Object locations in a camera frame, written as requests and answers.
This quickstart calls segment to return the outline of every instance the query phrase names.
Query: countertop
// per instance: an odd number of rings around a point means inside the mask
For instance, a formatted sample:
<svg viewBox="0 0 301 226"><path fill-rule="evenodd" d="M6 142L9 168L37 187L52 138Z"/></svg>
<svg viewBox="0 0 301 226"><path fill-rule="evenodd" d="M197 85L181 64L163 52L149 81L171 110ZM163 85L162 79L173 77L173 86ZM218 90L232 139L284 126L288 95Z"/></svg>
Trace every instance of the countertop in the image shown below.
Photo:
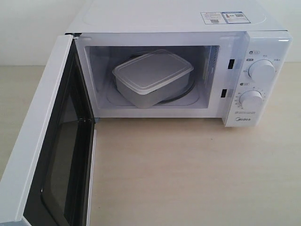
<svg viewBox="0 0 301 226"><path fill-rule="evenodd" d="M103 119L90 225L301 225L301 63L286 63L257 127ZM43 67L0 67L0 177Z"/></svg>

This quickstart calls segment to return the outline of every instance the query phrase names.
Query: plastic food container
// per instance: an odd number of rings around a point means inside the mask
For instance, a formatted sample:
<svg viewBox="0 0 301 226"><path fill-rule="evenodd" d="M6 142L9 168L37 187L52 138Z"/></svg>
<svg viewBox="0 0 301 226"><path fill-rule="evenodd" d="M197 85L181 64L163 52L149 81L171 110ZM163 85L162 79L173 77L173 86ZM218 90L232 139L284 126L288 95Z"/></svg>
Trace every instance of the plastic food container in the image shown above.
<svg viewBox="0 0 301 226"><path fill-rule="evenodd" d="M113 70L118 91L138 108L149 108L184 89L193 66L164 49L129 60Z"/></svg>

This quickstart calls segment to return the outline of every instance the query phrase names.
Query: microwave oven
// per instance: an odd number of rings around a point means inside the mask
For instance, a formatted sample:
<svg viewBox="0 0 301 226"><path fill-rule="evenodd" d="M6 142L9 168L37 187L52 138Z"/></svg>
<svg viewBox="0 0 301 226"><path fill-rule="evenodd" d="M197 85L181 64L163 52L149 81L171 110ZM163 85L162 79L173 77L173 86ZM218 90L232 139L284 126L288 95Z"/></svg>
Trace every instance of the microwave oven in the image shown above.
<svg viewBox="0 0 301 226"><path fill-rule="evenodd" d="M88 0L55 42L1 178L0 224L89 225L101 118L255 126L291 42L253 0ZM193 66L194 86L175 101L137 108L117 91L112 70L160 49Z"/></svg>

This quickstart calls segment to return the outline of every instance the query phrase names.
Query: control panel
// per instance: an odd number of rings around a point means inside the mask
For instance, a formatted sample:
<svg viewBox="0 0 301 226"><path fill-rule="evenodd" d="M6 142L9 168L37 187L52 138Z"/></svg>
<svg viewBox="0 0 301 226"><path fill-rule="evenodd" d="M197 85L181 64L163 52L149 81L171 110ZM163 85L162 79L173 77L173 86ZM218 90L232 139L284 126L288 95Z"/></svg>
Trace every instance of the control panel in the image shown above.
<svg viewBox="0 0 301 226"><path fill-rule="evenodd" d="M225 126L255 126L292 41L287 31L247 32L248 47Z"/></svg>

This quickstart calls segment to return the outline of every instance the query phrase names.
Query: microwave top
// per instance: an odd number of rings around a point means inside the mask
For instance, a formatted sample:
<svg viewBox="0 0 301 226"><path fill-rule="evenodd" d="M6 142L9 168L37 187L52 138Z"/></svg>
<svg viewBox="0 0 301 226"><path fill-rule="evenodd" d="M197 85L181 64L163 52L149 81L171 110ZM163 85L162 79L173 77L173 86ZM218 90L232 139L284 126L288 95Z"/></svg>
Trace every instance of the microwave top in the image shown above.
<svg viewBox="0 0 301 226"><path fill-rule="evenodd" d="M255 0L87 0L66 33L281 30Z"/></svg>

